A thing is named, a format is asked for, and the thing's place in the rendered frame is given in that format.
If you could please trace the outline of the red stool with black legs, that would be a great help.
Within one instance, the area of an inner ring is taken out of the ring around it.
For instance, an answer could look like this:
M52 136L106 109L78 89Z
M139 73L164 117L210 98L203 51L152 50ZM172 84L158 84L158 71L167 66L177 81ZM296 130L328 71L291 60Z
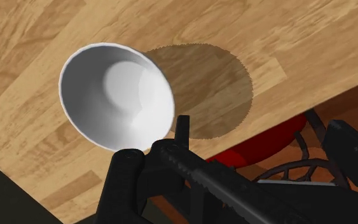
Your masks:
M309 123L320 143L326 135L326 127L314 109L309 109L300 115L296 115L242 143L218 153L206 161L218 162L235 169L256 164L283 150L291 142L297 141L301 150L301 159L288 162L271 168L254 178L255 182L262 183L267 178L283 173L282 181L286 183L312 184L312 175L317 167L327 169L333 176L330 182L333 186L346 189L350 184L346 175L340 170L332 158L310 158L308 146L301 135L305 125Z

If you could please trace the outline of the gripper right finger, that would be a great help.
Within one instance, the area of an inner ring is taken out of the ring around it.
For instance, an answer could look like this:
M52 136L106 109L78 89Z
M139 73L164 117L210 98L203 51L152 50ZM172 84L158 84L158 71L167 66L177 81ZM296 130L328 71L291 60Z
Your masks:
M358 131L343 120L330 120L322 148L358 187Z

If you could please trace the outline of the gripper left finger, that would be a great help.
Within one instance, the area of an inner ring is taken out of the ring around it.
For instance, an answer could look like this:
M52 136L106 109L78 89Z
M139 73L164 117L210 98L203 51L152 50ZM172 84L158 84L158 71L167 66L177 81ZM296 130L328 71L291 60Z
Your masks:
M94 224L153 224L142 217L147 199L179 193L184 178L163 163L161 150L189 144L189 116L177 117L175 137L157 141L146 155L138 149L117 151L109 165Z

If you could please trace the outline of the white bowl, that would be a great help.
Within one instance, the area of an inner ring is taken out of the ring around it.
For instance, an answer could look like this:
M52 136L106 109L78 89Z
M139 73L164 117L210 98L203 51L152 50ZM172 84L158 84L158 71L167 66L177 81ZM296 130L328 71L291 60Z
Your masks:
M62 109L87 140L109 151L145 151L170 131L172 89L145 54L117 43L92 43L74 52L59 77Z

